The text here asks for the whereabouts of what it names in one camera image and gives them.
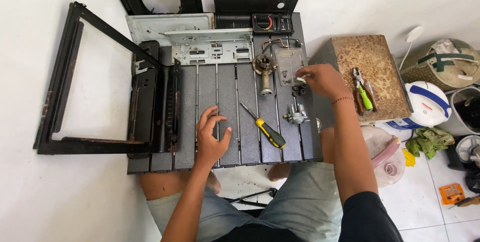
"green cloth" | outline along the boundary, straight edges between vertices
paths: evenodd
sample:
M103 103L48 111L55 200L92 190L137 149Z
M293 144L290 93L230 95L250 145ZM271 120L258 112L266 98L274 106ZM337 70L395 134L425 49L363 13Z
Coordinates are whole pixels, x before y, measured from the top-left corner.
M432 159L437 150L446 149L447 145L455 143L452 135L438 128L417 128L415 133L418 137L407 141L406 149L416 157L420 157L420 151Z

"screwdriver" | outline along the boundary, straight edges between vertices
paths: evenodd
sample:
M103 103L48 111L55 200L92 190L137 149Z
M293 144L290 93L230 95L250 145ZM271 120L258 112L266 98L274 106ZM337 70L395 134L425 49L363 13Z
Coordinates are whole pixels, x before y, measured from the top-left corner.
M267 138L270 140L270 142L276 146L276 147L279 147L280 149L281 148L284 148L285 145L287 144L285 142L285 139L282 137L282 135L280 135L278 132L276 132L275 130L273 130L270 126L267 125L267 123L265 123L265 121L261 118L258 118L256 115L254 115L248 108L247 106L245 106L245 104L243 104L242 102L240 102L240 104L245 108L245 110L248 111L248 113L255 119L255 124L265 133L265 135L267 136Z

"woven basket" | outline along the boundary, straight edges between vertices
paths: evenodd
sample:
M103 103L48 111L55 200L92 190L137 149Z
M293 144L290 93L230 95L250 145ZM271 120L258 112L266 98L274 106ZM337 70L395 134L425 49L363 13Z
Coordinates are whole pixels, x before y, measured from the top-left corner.
M427 81L447 92L480 79L480 55L461 40L430 42L407 56L400 74L405 83Z

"white rice cooker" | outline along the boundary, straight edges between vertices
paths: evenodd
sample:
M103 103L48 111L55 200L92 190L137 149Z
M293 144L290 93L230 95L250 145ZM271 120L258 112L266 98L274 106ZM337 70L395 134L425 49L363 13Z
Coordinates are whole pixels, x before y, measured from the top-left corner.
M387 122L390 127L399 130L431 128L447 121L452 114L447 96L437 86L426 81L415 81L405 84L405 88L413 113L408 118Z

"left hand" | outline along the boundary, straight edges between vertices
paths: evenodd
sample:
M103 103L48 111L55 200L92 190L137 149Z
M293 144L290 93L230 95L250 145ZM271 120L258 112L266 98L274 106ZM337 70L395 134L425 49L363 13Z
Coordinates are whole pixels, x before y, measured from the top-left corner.
M208 107L201 114L197 123L198 153L196 163L208 166L208 168L211 168L225 154L229 148L232 136L232 128L228 127L225 129L221 141L213 137L215 124L219 121L227 120L225 116L218 115L217 109L217 106Z

